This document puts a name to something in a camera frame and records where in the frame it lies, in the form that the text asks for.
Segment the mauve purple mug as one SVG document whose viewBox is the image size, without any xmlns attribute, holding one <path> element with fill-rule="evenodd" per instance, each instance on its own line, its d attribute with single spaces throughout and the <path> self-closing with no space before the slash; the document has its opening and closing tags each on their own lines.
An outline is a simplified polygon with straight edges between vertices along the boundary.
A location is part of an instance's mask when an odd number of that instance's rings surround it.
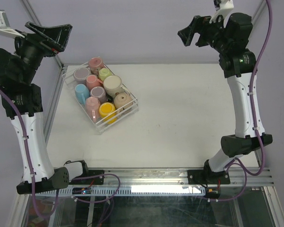
<svg viewBox="0 0 284 227">
<path fill-rule="evenodd" d="M 91 89 L 90 96 L 97 98 L 101 104 L 108 101 L 106 91 L 103 87 L 94 87 Z"/>
</svg>

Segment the lavender mug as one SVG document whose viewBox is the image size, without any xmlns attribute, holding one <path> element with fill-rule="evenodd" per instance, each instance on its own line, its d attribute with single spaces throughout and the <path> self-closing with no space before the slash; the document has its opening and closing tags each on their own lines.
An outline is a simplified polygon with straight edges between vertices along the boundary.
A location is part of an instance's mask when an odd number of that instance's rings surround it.
<svg viewBox="0 0 284 227">
<path fill-rule="evenodd" d="M 91 75 L 89 68 L 78 68 L 74 71 L 73 77 L 78 84 L 86 84 L 89 75 Z"/>
</svg>

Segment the clear acrylic dish rack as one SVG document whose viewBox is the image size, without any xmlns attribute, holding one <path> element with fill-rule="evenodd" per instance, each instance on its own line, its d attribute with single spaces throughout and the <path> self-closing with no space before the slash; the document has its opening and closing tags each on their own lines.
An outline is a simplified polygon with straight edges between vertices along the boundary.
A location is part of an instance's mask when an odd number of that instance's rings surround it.
<svg viewBox="0 0 284 227">
<path fill-rule="evenodd" d="M 62 75 L 99 133 L 138 111 L 138 99 L 98 57 Z"/>
</svg>

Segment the pale yellow mug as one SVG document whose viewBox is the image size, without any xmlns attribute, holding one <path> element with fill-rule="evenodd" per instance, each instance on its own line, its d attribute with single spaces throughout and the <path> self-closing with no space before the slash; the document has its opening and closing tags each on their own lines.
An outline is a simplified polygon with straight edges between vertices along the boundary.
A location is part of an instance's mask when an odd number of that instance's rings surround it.
<svg viewBox="0 0 284 227">
<path fill-rule="evenodd" d="M 111 70 L 110 69 L 108 69 L 108 68 L 102 68 L 100 71 L 99 71 L 99 79 L 101 80 L 101 81 L 103 81 L 104 82 L 104 80 L 107 78 L 107 77 L 109 77 L 109 76 L 112 76 L 113 75 L 113 73 L 111 72 Z"/>
</svg>

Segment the yellow glass cup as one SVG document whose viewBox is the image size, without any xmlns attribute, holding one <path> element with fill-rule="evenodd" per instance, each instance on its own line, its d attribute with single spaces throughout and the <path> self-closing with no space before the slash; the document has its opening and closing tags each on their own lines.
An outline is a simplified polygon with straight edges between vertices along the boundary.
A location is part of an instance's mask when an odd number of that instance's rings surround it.
<svg viewBox="0 0 284 227">
<path fill-rule="evenodd" d="M 116 108 L 112 103 L 105 102 L 101 104 L 98 111 L 101 119 L 106 124 L 112 124 L 117 120 Z"/>
</svg>

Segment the pink patterned mug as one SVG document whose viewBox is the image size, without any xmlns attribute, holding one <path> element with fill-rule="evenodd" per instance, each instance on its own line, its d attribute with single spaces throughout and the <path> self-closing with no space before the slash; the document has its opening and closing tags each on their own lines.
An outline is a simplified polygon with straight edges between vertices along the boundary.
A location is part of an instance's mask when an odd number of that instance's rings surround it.
<svg viewBox="0 0 284 227">
<path fill-rule="evenodd" d="M 106 68 L 103 60 L 100 57 L 91 58 L 88 61 L 89 68 L 94 75 L 98 75 L 102 68 Z"/>
</svg>

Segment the light pink mug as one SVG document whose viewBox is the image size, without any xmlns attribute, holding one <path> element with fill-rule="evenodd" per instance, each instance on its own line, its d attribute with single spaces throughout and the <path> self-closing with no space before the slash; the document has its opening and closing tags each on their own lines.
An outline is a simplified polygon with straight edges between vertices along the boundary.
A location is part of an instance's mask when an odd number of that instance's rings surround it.
<svg viewBox="0 0 284 227">
<path fill-rule="evenodd" d="M 100 118 L 99 114 L 99 107 L 100 107 L 100 101 L 96 97 L 89 97 L 86 99 L 86 112 L 90 119 L 93 121 L 93 123 L 96 123 L 98 119 Z"/>
</svg>

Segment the pink mug white inside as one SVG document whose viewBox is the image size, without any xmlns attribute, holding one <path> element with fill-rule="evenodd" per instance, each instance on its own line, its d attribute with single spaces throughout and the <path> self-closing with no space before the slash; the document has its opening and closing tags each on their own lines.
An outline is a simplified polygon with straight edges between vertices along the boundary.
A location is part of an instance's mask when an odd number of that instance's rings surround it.
<svg viewBox="0 0 284 227">
<path fill-rule="evenodd" d="M 102 87 L 103 81 L 101 81 L 96 75 L 89 75 L 86 78 L 86 86 L 90 91 L 94 87 Z"/>
</svg>

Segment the light blue mug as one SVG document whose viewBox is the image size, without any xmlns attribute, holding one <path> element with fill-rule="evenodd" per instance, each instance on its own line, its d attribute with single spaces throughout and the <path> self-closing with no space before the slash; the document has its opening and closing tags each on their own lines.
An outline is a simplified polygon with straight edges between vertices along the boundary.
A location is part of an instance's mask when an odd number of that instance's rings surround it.
<svg viewBox="0 0 284 227">
<path fill-rule="evenodd" d="M 90 97 L 89 89 L 84 84 L 78 84 L 75 87 L 75 96 L 80 104 L 85 105 Z"/>
</svg>

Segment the beige stoneware mug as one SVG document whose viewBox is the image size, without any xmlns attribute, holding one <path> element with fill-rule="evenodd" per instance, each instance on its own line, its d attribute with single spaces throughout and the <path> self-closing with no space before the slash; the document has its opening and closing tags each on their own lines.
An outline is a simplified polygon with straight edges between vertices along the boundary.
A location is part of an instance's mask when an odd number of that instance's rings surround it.
<svg viewBox="0 0 284 227">
<path fill-rule="evenodd" d="M 119 114 L 123 110 L 127 109 L 125 113 L 130 112 L 130 108 L 133 105 L 133 99 L 127 93 L 120 93 L 114 98 L 114 106 L 116 107 L 116 113 Z"/>
</svg>

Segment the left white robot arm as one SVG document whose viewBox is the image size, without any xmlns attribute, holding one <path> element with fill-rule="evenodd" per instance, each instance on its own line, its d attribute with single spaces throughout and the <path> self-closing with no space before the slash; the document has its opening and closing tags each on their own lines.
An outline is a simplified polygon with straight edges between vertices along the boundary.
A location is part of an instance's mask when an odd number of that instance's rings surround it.
<svg viewBox="0 0 284 227">
<path fill-rule="evenodd" d="M 90 177 L 83 160 L 52 166 L 44 138 L 41 88 L 33 83 L 43 58 L 65 50 L 72 26 L 44 27 L 27 22 L 26 27 L 29 33 L 15 31 L 14 53 L 0 48 L 2 106 L 17 134 L 23 160 L 18 194 L 64 189 L 73 179 L 83 184 Z"/>
</svg>

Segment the green-inside patterned mug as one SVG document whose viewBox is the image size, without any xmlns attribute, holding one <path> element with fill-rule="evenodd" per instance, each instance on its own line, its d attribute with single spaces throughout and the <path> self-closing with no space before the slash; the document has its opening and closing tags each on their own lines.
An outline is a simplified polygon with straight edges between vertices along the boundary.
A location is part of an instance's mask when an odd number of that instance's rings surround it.
<svg viewBox="0 0 284 227">
<path fill-rule="evenodd" d="M 109 94 L 112 98 L 115 98 L 120 93 L 131 93 L 123 84 L 122 79 L 117 75 L 111 75 L 107 77 L 104 80 L 103 85 L 106 93 Z"/>
</svg>

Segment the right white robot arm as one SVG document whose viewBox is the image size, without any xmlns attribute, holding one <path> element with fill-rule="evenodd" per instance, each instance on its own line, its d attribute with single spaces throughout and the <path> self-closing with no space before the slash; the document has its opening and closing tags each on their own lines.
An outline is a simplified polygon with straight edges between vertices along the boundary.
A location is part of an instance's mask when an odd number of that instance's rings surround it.
<svg viewBox="0 0 284 227">
<path fill-rule="evenodd" d="M 226 25 L 223 16 L 218 16 L 216 22 L 210 19 L 210 16 L 194 16 L 189 26 L 177 34 L 184 46 L 189 46 L 198 33 L 196 46 L 209 45 L 219 53 L 219 65 L 231 90 L 236 126 L 233 135 L 221 138 L 221 149 L 205 161 L 202 170 L 187 172 L 190 184 L 229 184 L 225 169 L 231 162 L 273 141 L 260 119 L 256 76 L 252 74 L 256 57 L 246 48 L 253 29 L 251 16 L 233 13 Z"/>
</svg>

